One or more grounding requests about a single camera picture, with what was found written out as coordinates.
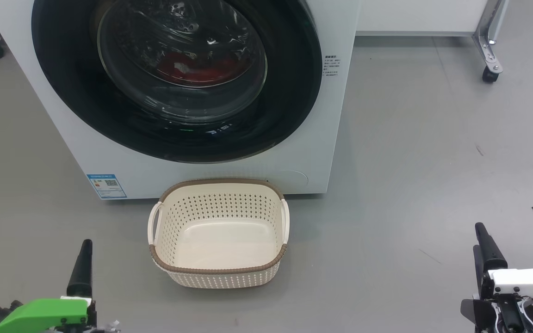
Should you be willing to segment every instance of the laundry basket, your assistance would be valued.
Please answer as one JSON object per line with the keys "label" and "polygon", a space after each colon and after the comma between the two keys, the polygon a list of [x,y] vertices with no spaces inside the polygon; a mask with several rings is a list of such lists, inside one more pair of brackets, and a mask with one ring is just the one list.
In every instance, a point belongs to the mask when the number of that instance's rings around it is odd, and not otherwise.
{"label": "laundry basket", "polygon": [[193,288],[269,282],[288,237],[289,209],[283,194],[253,179],[177,184],[161,196],[148,222],[149,249],[157,267]]}

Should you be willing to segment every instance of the concrete floor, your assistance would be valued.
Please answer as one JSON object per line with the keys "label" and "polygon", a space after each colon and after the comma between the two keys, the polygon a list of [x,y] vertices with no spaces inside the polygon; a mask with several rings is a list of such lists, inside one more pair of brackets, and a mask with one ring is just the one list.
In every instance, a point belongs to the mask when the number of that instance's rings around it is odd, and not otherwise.
{"label": "concrete floor", "polygon": [[468,39],[358,38],[328,194],[290,200],[276,278],[180,287],[152,263],[153,200],[102,202],[7,55],[0,60],[0,305],[58,297],[94,243],[101,324],[125,333],[473,330],[474,223],[533,268],[533,2],[512,1],[499,81]]}

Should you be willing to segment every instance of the washing machine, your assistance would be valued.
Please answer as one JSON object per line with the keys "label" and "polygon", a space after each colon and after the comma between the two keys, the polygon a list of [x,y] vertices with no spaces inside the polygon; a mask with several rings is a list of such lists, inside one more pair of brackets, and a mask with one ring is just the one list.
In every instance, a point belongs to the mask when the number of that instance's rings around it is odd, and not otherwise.
{"label": "washing machine", "polygon": [[324,193],[358,9],[0,0],[0,33],[101,199],[216,177]]}

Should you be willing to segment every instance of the white cabinet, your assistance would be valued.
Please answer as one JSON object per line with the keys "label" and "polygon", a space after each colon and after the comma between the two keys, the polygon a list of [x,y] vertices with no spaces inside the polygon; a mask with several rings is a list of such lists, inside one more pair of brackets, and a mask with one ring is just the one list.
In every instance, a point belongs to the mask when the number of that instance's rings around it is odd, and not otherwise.
{"label": "white cabinet", "polygon": [[470,36],[487,0],[362,0],[357,35]]}

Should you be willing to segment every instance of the washing machine drum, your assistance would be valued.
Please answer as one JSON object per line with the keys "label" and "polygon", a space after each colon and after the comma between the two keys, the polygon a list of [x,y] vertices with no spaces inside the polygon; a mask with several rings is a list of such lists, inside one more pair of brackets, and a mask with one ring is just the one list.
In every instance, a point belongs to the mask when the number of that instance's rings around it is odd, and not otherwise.
{"label": "washing machine drum", "polygon": [[299,0],[36,0],[32,37],[68,107],[166,160],[258,154],[292,134],[320,89]]}

